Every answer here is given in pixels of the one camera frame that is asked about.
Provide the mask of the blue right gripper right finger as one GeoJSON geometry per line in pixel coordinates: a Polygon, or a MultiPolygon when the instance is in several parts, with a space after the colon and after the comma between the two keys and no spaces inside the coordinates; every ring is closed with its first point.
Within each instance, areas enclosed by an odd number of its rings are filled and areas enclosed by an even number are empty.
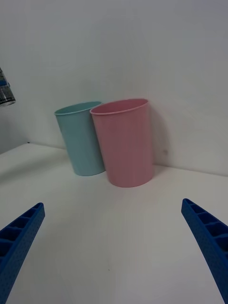
{"type": "Polygon", "coordinates": [[[228,227],[189,199],[181,213],[208,264],[224,303],[228,303],[228,227]]]}

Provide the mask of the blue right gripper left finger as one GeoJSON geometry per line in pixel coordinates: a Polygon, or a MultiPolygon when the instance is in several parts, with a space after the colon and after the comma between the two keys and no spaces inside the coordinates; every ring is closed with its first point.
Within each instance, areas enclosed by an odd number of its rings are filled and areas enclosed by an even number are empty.
{"type": "Polygon", "coordinates": [[[0,303],[6,303],[44,218],[39,202],[0,231],[0,303]]]}

